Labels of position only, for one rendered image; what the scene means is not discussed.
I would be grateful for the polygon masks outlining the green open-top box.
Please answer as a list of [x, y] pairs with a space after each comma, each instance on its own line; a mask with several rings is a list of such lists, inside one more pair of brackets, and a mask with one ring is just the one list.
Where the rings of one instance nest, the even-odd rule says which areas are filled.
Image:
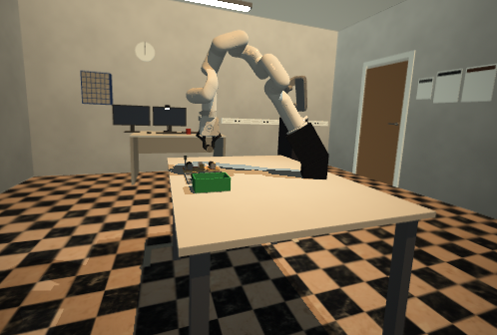
[[193, 173], [195, 193], [231, 191], [231, 177], [225, 172]]

